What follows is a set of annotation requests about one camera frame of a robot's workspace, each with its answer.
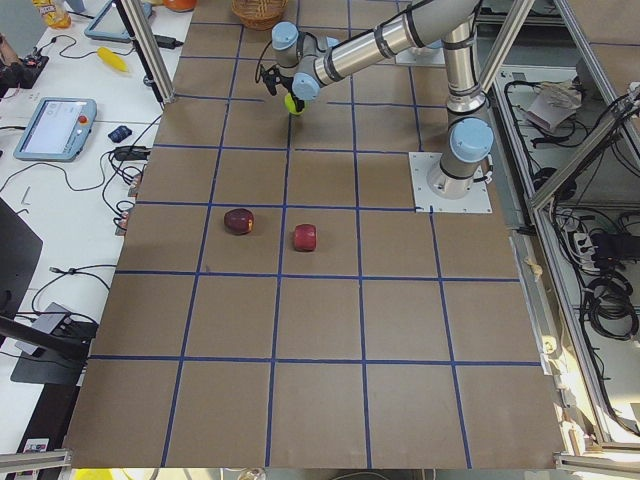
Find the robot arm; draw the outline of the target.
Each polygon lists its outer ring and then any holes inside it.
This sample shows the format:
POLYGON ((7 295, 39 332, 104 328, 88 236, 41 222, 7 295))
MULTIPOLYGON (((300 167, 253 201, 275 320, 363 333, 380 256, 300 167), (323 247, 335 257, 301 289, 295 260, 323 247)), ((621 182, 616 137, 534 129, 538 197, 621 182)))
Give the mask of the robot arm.
POLYGON ((301 113, 322 88, 338 83, 384 60, 405 65, 419 51, 440 50, 448 95, 448 139, 430 168, 431 191, 448 200, 464 198, 494 143, 487 119, 487 97, 476 73, 478 1, 413 1, 391 18, 344 41, 316 36, 291 22, 271 30, 268 49, 275 63, 259 66, 256 82, 274 94, 288 94, 289 109, 301 113))

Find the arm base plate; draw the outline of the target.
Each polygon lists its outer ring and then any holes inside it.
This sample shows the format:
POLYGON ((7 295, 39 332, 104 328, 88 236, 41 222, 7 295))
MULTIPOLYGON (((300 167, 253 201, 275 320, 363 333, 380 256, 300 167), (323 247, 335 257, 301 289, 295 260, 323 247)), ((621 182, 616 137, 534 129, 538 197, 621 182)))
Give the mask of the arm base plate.
POLYGON ((410 152, 414 210, 418 213, 491 214, 488 185, 492 180, 492 163, 489 171, 481 166, 471 178, 458 180, 445 175, 441 169, 439 152, 410 152))
POLYGON ((395 56, 395 63, 404 66, 443 68, 445 66, 442 48, 411 47, 395 56))

